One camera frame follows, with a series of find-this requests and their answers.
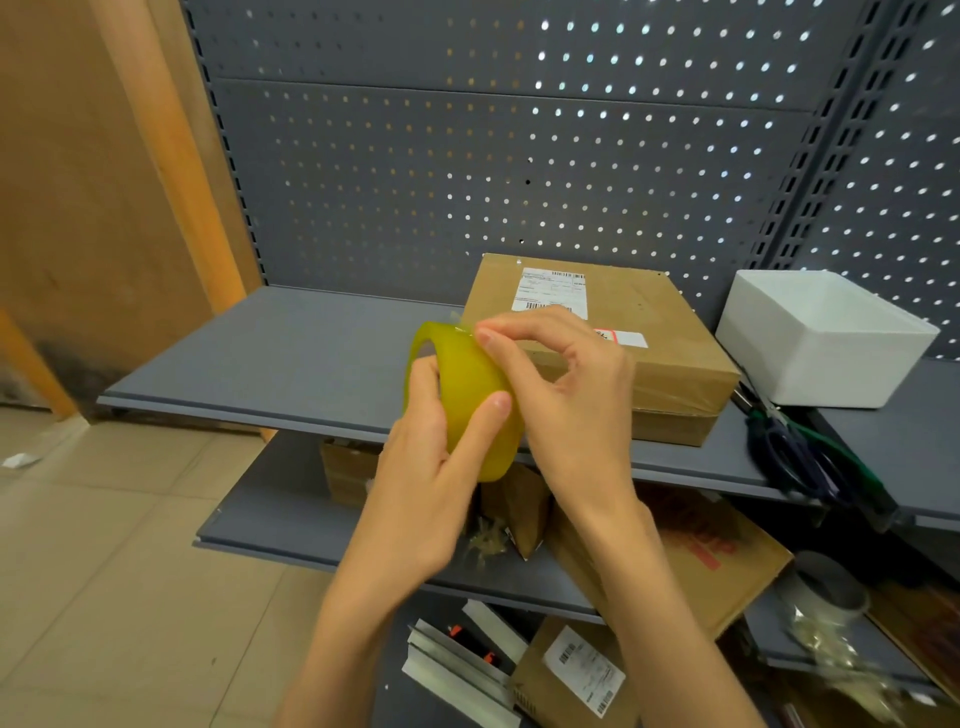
gray tape roll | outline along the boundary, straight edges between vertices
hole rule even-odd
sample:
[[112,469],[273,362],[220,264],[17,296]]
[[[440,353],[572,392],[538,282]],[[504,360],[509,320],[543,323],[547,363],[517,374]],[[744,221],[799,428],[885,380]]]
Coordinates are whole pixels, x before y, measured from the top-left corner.
[[800,551],[775,587],[780,599],[805,617],[844,626],[870,608],[870,595],[833,559]]

white storage box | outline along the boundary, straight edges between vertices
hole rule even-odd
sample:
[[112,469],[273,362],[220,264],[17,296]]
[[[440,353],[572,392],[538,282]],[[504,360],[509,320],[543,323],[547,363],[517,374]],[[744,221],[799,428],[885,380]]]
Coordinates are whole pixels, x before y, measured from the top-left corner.
[[737,271],[716,337],[776,404],[876,408],[939,332],[829,271]]

tiled floor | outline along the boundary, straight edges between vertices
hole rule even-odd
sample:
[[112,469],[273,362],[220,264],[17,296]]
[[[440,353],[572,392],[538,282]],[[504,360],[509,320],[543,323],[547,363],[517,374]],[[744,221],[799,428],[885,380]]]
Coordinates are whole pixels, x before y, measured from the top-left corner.
[[[0,406],[0,460],[52,423]],[[0,468],[0,725],[266,728],[329,576],[191,545],[262,448],[106,423]]]

left hand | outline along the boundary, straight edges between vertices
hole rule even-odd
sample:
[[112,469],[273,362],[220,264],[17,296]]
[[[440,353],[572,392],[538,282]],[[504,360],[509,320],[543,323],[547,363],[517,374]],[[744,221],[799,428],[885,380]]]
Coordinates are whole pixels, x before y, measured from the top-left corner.
[[447,452],[439,388],[437,358],[415,361],[406,412],[390,431],[338,569],[356,570],[391,608],[450,562],[480,466],[513,406],[508,392],[491,394]]

tape roll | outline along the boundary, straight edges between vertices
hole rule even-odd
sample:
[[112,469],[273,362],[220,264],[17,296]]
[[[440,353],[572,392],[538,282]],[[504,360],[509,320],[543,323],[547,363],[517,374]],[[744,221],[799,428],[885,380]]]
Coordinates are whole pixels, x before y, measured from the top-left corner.
[[777,594],[805,617],[845,626],[870,608],[870,595],[853,574],[816,551],[800,551],[777,582]]
[[[510,381],[473,340],[469,331],[452,324],[427,322],[414,336],[403,387],[403,409],[410,397],[410,369],[427,342],[433,344],[440,370],[440,401],[446,413],[446,446],[453,451],[467,429],[473,411],[493,392],[506,390],[514,396]],[[523,435],[523,419],[514,398],[506,424],[493,440],[477,478],[481,483],[499,480],[516,458]]]

